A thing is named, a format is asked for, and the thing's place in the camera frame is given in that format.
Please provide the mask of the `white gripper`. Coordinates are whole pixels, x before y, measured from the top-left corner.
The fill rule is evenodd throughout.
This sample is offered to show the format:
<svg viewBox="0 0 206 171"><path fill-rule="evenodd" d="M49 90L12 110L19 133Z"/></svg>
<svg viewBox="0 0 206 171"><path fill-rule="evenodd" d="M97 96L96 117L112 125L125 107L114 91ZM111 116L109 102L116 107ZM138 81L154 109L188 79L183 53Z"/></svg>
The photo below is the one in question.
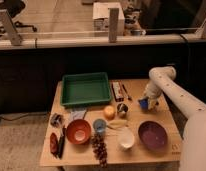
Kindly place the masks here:
<svg viewBox="0 0 206 171"><path fill-rule="evenodd" d="M150 98L148 100L148 109L154 109L158 104L157 98L162 94L162 90L154 84L152 81L149 81L144 90L144 96Z"/></svg>

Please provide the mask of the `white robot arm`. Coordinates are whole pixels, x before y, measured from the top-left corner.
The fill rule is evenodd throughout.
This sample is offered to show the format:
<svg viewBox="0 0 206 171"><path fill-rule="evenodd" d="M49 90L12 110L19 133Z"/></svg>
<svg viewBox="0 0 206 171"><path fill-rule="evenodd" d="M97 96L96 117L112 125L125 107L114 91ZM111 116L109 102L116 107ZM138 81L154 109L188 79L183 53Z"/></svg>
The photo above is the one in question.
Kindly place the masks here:
<svg viewBox="0 0 206 171"><path fill-rule="evenodd" d="M177 85L175 78L172 66L152 68L144 97L152 101L165 93L187 118L179 171L206 171L206 104Z"/></svg>

